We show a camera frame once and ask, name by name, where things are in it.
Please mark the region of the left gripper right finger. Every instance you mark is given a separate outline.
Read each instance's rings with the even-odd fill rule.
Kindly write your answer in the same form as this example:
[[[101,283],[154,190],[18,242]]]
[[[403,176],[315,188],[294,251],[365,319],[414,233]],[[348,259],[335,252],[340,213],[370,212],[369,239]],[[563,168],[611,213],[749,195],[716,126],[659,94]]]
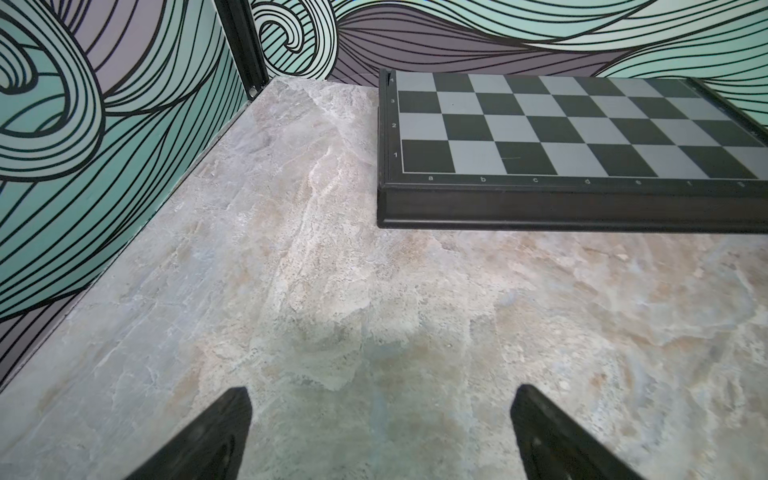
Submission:
[[[529,479],[641,479],[531,384],[517,388],[510,418]]]

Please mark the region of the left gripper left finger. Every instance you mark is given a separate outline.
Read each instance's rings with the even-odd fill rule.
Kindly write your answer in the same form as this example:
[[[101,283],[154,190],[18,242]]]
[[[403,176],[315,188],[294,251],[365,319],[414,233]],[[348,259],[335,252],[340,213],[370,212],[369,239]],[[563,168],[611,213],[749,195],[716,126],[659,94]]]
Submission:
[[[235,480],[252,412],[246,387],[226,390],[128,477]]]

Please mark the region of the black grey chessboard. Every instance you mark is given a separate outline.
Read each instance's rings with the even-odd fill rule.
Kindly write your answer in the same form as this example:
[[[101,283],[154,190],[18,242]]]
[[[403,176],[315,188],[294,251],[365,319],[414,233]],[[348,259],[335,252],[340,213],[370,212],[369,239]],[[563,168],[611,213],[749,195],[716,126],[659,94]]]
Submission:
[[[763,234],[767,131],[701,80],[379,79],[382,228]]]

